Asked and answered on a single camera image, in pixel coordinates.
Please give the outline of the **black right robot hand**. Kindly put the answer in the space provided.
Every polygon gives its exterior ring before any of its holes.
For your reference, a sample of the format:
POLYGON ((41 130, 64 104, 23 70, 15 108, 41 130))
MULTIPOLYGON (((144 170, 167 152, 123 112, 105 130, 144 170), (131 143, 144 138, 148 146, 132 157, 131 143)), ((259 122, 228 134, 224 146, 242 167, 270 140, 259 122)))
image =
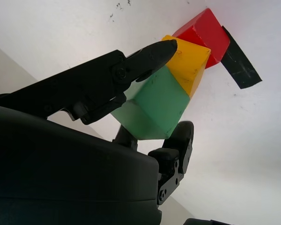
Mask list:
POLYGON ((194 126, 180 122, 148 155, 121 128, 114 141, 48 120, 64 111, 88 125, 126 101, 124 92, 177 50, 165 40, 126 57, 115 50, 0 95, 0 225, 158 225, 179 186, 194 126))

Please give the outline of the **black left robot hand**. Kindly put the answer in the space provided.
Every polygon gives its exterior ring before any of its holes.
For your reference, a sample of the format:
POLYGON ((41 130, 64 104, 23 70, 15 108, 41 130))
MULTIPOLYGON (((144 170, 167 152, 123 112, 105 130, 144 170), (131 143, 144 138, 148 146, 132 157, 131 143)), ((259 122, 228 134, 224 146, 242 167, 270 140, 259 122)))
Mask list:
POLYGON ((214 220, 202 220, 196 218, 189 218, 184 222, 184 225, 230 225, 227 223, 214 221, 214 220))

